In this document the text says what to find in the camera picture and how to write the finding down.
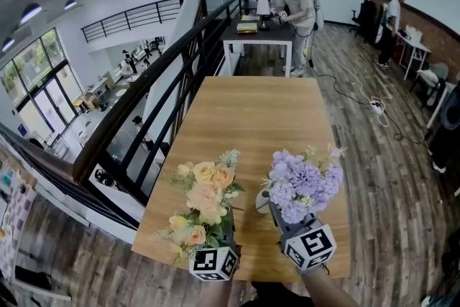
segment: wooden floor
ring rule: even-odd
[[[376,55],[346,27],[330,24],[316,35],[313,48],[319,74],[335,75],[341,92],[366,102],[359,82],[342,63],[363,83],[366,95],[389,97],[384,99],[386,111],[404,134],[423,140],[429,111],[420,111],[398,66],[377,69]],[[276,57],[274,47],[248,47],[243,73],[282,75]],[[419,306],[422,295],[437,287],[446,238],[460,226],[460,205],[454,198],[460,185],[458,159],[445,175],[438,175],[425,144],[397,141],[393,123],[383,127],[368,106],[335,92],[331,78],[319,78],[318,83],[336,143],[348,149],[344,165],[351,275],[337,282],[360,306]],[[42,198],[35,201],[29,219],[22,248],[40,262],[23,256],[20,261],[49,272],[73,296],[72,303],[35,297],[42,306],[196,305],[201,284],[186,271],[134,254],[128,244],[81,226]],[[302,285],[290,287],[305,293]],[[240,306],[253,293],[249,283],[235,282],[229,306]],[[20,306],[36,306],[27,295],[18,294],[18,299]]]

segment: yellow flower bouquet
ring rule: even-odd
[[[239,154],[230,150],[218,162],[187,162],[170,177],[172,185],[184,190],[190,211],[171,216],[169,227],[154,239],[171,239],[175,259],[184,255],[194,259],[203,248],[219,248],[224,230],[231,229],[230,201],[244,190],[234,181]]]

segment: man in white t-shirt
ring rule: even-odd
[[[379,56],[377,64],[382,68],[389,68],[390,63],[388,60],[392,57],[396,48],[396,32],[400,28],[401,18],[401,4],[405,0],[392,0],[388,4],[385,24],[383,25],[382,41],[382,54]]]
[[[307,37],[311,35],[315,26],[315,7],[313,0],[276,0],[277,12],[280,13],[285,6],[288,6],[290,16],[282,19],[282,22],[290,22],[295,30],[293,40],[293,66],[292,76],[300,77],[305,72],[309,77],[313,73],[308,66],[302,63],[303,49],[307,44]]]

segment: pendant light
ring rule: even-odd
[[[2,52],[7,51],[13,44],[14,44],[14,39],[12,37],[7,37],[5,41],[3,41],[3,47],[1,48],[1,51]]]
[[[31,18],[39,14],[42,10],[42,7],[37,4],[37,3],[31,3],[28,6],[26,6],[26,9],[22,12],[21,16],[21,24],[26,23],[29,21]]]
[[[67,3],[65,3],[64,10],[72,8],[76,4],[77,2],[75,0],[69,0]]]

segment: white marker cube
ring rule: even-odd
[[[301,270],[311,269],[328,261],[337,248],[329,225],[323,225],[290,238],[285,244],[285,255]]]
[[[204,281],[230,280],[238,257],[230,247],[204,248],[190,259],[190,274]]]

